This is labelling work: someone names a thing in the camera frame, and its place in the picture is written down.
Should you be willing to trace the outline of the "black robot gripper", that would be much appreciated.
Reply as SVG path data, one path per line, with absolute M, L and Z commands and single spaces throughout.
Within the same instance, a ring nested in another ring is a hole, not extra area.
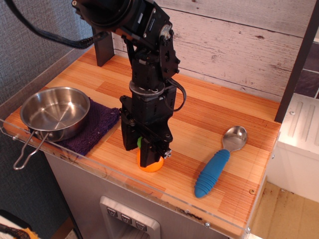
M 140 166 L 147 167 L 171 156 L 169 143 L 172 134 L 168 120 L 173 115 L 176 87 L 161 84 L 154 90 L 145 90 L 130 84 L 132 96 L 121 96 L 122 138 L 126 151 L 138 147 L 139 137 Z

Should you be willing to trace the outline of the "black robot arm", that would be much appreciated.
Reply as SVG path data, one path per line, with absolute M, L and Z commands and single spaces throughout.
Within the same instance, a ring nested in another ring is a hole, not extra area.
M 167 158 L 181 85 L 173 79 L 179 59 L 169 16 L 152 0 L 75 0 L 77 13 L 93 28 L 122 37 L 132 67 L 131 96 L 121 96 L 122 137 L 126 150 L 139 148 L 140 166 Z

